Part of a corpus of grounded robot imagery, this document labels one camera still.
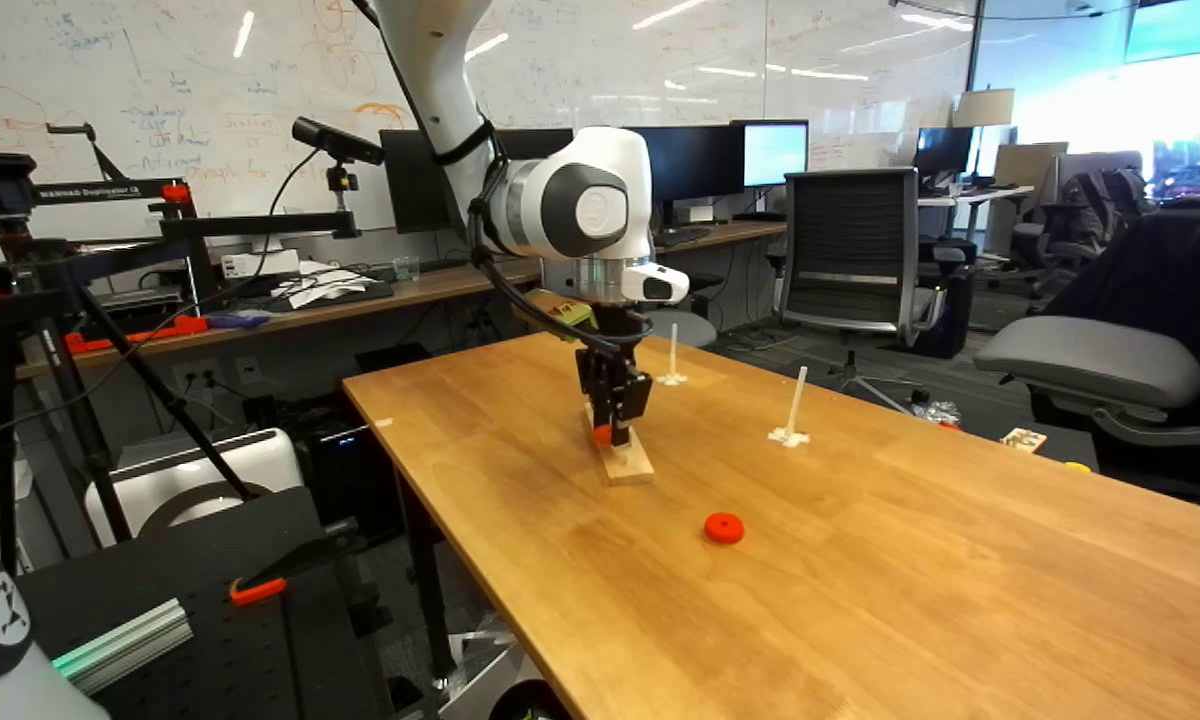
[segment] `whiteboard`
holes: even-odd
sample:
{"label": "whiteboard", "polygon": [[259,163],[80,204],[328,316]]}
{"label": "whiteboard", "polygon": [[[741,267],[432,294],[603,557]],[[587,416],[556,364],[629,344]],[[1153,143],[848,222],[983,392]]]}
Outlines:
{"label": "whiteboard", "polygon": [[[285,171],[306,154],[297,115],[374,140],[410,127],[374,29],[346,0],[0,0],[0,152],[37,154],[30,179],[101,179],[80,135],[91,122],[128,174],[188,174],[198,212],[268,212]],[[328,161],[288,186],[285,212],[328,212]],[[389,222],[380,169],[357,169],[352,206]],[[37,206],[53,236],[145,236],[132,206]]]}

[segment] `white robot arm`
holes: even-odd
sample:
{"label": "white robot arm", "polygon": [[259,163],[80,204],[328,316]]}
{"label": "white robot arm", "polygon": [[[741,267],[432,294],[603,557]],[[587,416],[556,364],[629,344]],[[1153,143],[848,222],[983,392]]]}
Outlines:
{"label": "white robot arm", "polygon": [[623,423],[644,411],[649,377],[633,356],[644,328],[623,308],[689,290],[683,270],[650,259],[649,146],[637,133],[579,127],[556,154],[505,161],[464,61],[484,9],[486,0],[374,0],[374,25],[473,250],[538,255],[556,290],[597,303],[598,331],[574,331],[590,440],[629,442]]}

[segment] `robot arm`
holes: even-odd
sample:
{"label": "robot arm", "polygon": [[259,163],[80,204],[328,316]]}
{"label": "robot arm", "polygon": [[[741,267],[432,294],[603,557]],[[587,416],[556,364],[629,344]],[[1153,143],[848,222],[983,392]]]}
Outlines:
{"label": "robot arm", "polygon": [[649,146],[637,133],[585,127],[556,154],[505,161],[464,61],[484,9],[486,0],[374,0],[374,29],[443,163],[473,250],[538,255],[556,262],[556,290],[597,303],[598,337],[564,331],[585,341],[574,369],[590,398],[590,440],[629,442],[623,423],[644,411],[650,382],[637,369],[638,318],[623,303],[675,303],[689,290],[683,270],[650,259]]}

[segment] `gray office chair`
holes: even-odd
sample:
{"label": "gray office chair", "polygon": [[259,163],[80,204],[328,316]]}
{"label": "gray office chair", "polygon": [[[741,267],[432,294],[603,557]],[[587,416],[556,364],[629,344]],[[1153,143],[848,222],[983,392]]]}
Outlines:
{"label": "gray office chair", "polygon": [[844,337],[836,388],[907,411],[855,373],[855,331],[885,331],[911,347],[944,316],[944,289],[920,289],[920,174],[915,169],[852,169],[789,174],[791,246],[785,259],[778,316]]}
{"label": "gray office chair", "polygon": [[1200,448],[1200,352],[1176,337],[1087,316],[1023,316],[979,347],[977,369],[1023,381],[1121,442]]}

